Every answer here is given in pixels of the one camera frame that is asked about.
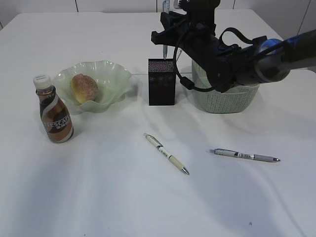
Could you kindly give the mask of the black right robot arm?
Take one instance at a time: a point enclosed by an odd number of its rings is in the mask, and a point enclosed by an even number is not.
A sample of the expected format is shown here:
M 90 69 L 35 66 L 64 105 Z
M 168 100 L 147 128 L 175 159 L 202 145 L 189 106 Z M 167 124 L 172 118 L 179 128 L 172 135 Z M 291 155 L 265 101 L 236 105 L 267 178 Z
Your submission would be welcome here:
M 266 36 L 246 38 L 236 28 L 227 28 L 242 42 L 227 45 L 215 36 L 214 12 L 217 0 L 178 0 L 176 6 L 184 14 L 163 12 L 160 21 L 164 30 L 153 31 L 151 40 L 156 45 L 182 49 L 205 72 L 209 88 L 197 87 L 187 77 L 180 83 L 189 90 L 224 93 L 239 85 L 257 85 L 278 82 L 294 69 L 316 64 L 316 33 L 309 31 L 286 40 L 268 39 Z

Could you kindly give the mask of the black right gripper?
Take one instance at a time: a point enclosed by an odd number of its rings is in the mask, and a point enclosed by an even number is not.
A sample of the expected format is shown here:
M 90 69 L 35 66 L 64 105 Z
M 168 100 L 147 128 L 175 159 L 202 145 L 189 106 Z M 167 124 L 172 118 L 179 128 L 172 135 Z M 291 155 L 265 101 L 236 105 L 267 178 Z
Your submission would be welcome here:
M 217 56 L 218 40 L 215 37 L 215 8 L 219 0 L 188 0 L 183 6 L 185 14 L 174 11 L 160 14 L 164 30 L 153 31 L 151 41 L 155 45 L 173 46 L 173 62 L 178 49 L 182 49 L 198 64 L 222 64 Z

